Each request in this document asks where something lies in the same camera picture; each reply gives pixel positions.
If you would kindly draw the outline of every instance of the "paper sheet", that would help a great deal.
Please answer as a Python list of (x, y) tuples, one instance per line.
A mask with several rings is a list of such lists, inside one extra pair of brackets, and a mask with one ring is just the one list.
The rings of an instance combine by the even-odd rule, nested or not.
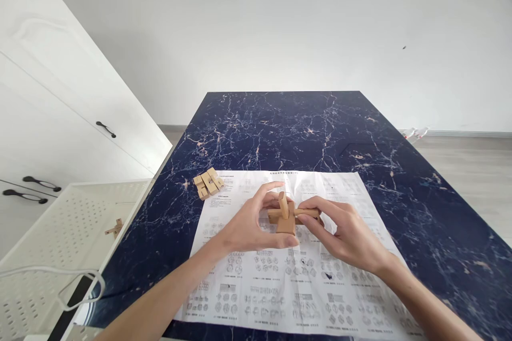
[[(261, 184), (284, 181), (295, 206), (315, 195), (355, 206), (384, 246), (404, 262), (357, 173), (218, 174), (225, 188), (205, 200), (190, 255), (218, 233)], [(322, 220), (328, 231), (336, 231), (323, 213)], [(259, 222), (263, 230), (276, 231), (265, 210)], [(189, 296), (175, 319), (286, 333), (424, 339), (413, 317), (380, 279), (332, 257), (305, 226), (297, 226), (297, 237), (300, 244), (293, 249), (230, 254)]]

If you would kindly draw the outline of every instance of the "floor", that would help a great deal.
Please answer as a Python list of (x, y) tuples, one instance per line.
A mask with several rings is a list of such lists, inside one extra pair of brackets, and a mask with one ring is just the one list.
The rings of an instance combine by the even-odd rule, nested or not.
[[(174, 145), (183, 132), (166, 132)], [(512, 247), (512, 139), (425, 136), (416, 149)]]

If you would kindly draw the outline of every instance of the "cabinet handle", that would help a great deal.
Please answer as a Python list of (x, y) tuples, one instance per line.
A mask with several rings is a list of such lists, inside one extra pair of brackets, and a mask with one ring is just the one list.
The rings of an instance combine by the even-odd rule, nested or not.
[(116, 135), (115, 135), (113, 132), (109, 131), (109, 130), (108, 130), (108, 126), (106, 126), (106, 125), (102, 124), (102, 123), (101, 123), (101, 121), (96, 121), (96, 125), (99, 125), (99, 126), (102, 126), (103, 128), (105, 128), (105, 130), (106, 130), (108, 133), (110, 133), (110, 135), (112, 136), (112, 138), (113, 138), (113, 139), (115, 139), (115, 138), (116, 138)]
[(19, 196), (26, 200), (37, 201), (39, 204), (45, 204), (48, 202), (48, 199), (43, 199), (43, 198), (41, 198), (39, 196), (35, 196), (33, 194), (18, 193), (14, 189), (6, 189), (2, 192), (2, 194), (4, 196)]
[(44, 186), (45, 188), (50, 188), (52, 189), (54, 192), (60, 192), (62, 190), (62, 188), (60, 186), (56, 186), (48, 181), (42, 181), (42, 180), (37, 180), (35, 178), (33, 178), (32, 176), (26, 176), (23, 178), (23, 181), (25, 182), (35, 182), (37, 184), (39, 184), (40, 186)]

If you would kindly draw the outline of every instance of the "white wall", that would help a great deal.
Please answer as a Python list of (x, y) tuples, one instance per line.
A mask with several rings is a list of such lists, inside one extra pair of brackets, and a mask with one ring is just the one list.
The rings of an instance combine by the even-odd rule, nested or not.
[(159, 124), (207, 91), (361, 90), (398, 128), (512, 131), (512, 0), (64, 1)]

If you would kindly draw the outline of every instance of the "dark blue marble table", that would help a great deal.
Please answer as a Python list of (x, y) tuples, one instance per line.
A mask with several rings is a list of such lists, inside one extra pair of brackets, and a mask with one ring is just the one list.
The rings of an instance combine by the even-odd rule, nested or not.
[[(412, 272), (482, 337), (512, 339), (511, 249), (360, 92), (208, 93), (110, 260), (89, 325), (106, 327), (188, 258), (203, 206), (192, 179), (211, 166), (359, 172)], [(165, 336), (336, 338), (179, 321)]]

